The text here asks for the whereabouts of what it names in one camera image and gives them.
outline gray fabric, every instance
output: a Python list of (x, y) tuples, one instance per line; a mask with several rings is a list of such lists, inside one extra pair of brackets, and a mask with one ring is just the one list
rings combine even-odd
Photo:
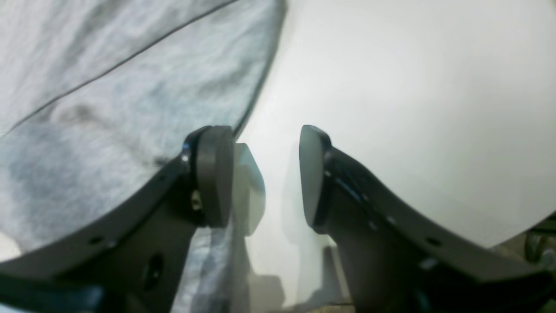
[[(24, 251), (51, 243), (138, 190), (189, 132), (237, 125), (285, 4), (223, 2), (0, 2), (2, 232)], [(175, 312), (226, 310), (231, 236), (197, 231)]]

